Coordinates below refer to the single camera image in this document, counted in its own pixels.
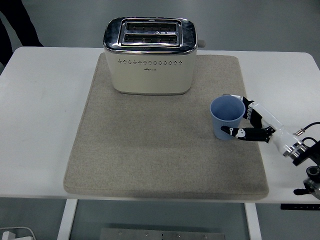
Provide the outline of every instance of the person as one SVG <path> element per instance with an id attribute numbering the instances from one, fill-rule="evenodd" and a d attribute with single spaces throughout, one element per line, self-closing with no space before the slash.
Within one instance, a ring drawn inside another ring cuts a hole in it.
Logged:
<path id="1" fill-rule="evenodd" d="M 22 46 L 43 47 L 21 0 L 0 0 L 0 12 L 3 13 L 11 27 L 15 30 Z M 13 50 L 8 32 L 1 19 L 0 38 L 0 62 L 6 66 L 13 55 Z"/>

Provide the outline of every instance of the cream toaster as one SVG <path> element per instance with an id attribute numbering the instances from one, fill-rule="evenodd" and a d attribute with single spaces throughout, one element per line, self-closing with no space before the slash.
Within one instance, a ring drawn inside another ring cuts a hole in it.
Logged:
<path id="1" fill-rule="evenodd" d="M 106 27 L 103 46 L 121 93 L 180 95 L 191 87 L 198 40 L 187 19 L 119 17 Z"/>

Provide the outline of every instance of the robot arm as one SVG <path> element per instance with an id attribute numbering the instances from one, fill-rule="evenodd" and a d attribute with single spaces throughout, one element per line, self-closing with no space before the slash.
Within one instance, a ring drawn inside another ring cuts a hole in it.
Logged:
<path id="1" fill-rule="evenodd" d="M 232 96 L 244 103 L 245 113 L 243 118 L 249 120 L 253 127 L 232 128 L 222 126 L 221 130 L 243 141 L 274 143 L 284 157 L 290 157 L 293 160 L 295 166 L 308 158 L 313 160 L 317 166 L 307 168 L 308 178 L 303 181 L 305 189 L 296 189 L 294 194 L 312 194 L 320 200 L 320 141 L 314 140 L 315 144 L 308 147 L 304 144 L 305 138 L 301 140 L 299 137 L 307 128 L 320 124 L 320 122 L 311 123 L 297 133 L 289 133 L 284 125 L 258 102 L 248 100 L 244 96 Z"/>

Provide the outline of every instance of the table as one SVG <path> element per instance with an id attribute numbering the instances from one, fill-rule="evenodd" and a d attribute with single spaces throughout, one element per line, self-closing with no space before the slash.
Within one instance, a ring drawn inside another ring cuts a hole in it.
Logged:
<path id="1" fill-rule="evenodd" d="M 103 48 L 21 47 L 0 76 L 0 197 L 113 199 L 65 192 L 63 178 Z M 249 99 L 293 133 L 320 120 L 320 71 L 303 52 L 207 51 L 239 59 Z M 304 136 L 319 139 L 314 126 Z M 308 159 L 296 167 L 259 143 L 269 194 L 256 203 L 318 204 L 303 188 Z"/>

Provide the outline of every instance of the plastic cup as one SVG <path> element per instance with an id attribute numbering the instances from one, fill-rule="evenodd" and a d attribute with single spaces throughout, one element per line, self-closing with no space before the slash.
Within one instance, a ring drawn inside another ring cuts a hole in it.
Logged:
<path id="1" fill-rule="evenodd" d="M 222 95 L 211 102 L 210 113 L 214 135 L 220 140 L 230 140 L 233 136 L 221 130 L 222 126 L 237 128 L 245 114 L 246 107 L 238 98 Z"/>

